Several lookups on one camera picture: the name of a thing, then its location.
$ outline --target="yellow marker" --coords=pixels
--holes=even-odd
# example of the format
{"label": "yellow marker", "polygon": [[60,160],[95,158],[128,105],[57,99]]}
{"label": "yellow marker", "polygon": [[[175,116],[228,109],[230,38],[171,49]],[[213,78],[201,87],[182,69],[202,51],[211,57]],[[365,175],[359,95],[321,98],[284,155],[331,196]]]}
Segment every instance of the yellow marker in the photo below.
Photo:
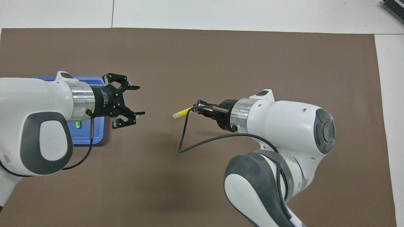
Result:
{"label": "yellow marker", "polygon": [[191,109],[191,108],[192,107],[187,108],[185,110],[181,110],[180,112],[176,112],[175,114],[173,114],[173,118],[179,118],[181,116],[187,115],[188,110]]}

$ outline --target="white floor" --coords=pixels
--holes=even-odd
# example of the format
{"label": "white floor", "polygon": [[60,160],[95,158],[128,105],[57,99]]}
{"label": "white floor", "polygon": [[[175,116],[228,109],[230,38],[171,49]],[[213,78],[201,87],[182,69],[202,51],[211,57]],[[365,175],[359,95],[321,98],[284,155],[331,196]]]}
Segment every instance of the white floor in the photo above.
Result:
{"label": "white floor", "polygon": [[404,227],[404,25],[382,0],[0,0],[0,28],[149,27],[377,34],[397,226]]}

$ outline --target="blue plastic container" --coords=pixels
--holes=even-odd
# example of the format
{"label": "blue plastic container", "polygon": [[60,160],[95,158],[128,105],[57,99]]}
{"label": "blue plastic container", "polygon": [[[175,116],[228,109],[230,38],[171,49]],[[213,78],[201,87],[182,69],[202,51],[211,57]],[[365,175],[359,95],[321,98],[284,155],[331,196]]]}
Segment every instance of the blue plastic container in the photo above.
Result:
{"label": "blue plastic container", "polygon": [[[55,76],[33,76],[31,78],[37,78],[45,81],[54,81]],[[102,77],[100,76],[76,76],[74,77],[79,81],[83,81],[89,85],[105,86]],[[101,142],[104,136],[104,123],[105,117],[94,118],[94,139],[93,144],[96,145]],[[78,146],[90,145],[90,120],[80,123],[80,127],[76,127],[75,122],[68,122],[70,134],[72,136],[73,144]]]}

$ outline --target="brown mat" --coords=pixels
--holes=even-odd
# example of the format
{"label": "brown mat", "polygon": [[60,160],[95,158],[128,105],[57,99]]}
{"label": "brown mat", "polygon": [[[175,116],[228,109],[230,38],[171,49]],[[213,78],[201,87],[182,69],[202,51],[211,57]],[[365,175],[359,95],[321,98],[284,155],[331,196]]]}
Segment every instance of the brown mat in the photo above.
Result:
{"label": "brown mat", "polygon": [[[81,166],[23,179],[0,226],[252,226],[227,201],[224,170],[258,149],[229,138],[185,154],[184,118],[198,99],[219,103],[271,88],[275,100],[315,104],[337,142],[310,187],[288,204],[309,227],[396,226],[373,35],[170,29],[3,29],[0,76],[127,75],[138,124],[111,130]],[[226,134],[190,117],[185,146]],[[73,162],[85,154],[76,147]]]}

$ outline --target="white robotic arm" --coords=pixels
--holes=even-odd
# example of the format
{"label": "white robotic arm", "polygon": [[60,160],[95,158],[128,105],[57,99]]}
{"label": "white robotic arm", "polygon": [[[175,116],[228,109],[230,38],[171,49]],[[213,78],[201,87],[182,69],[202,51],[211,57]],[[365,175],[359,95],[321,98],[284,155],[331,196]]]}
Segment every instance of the white robotic arm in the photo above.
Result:
{"label": "white robotic arm", "polygon": [[109,116],[112,128],[121,128],[144,114],[127,108],[122,95],[140,87],[123,75],[107,74],[103,80],[106,86],[90,86],[64,71],[52,82],[0,78],[0,211],[23,177],[53,174],[67,165],[73,153],[67,122]]}
{"label": "white robotic arm", "polygon": [[333,148],[332,116],[306,103],[275,102],[269,89],[219,105],[199,100],[173,116],[190,111],[216,120],[220,128],[239,136],[253,136],[261,146],[234,157],[226,168],[224,190],[234,208],[256,227],[303,227],[285,203],[312,182],[321,159]]}

